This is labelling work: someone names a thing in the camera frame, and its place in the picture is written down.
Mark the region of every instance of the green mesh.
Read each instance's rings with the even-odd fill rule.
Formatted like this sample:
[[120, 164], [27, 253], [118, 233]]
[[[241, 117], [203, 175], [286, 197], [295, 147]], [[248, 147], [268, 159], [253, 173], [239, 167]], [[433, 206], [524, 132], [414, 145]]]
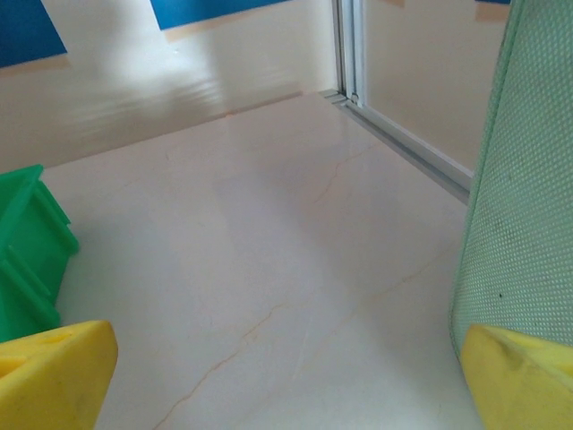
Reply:
[[450, 312], [573, 345], [573, 1], [513, 0]]

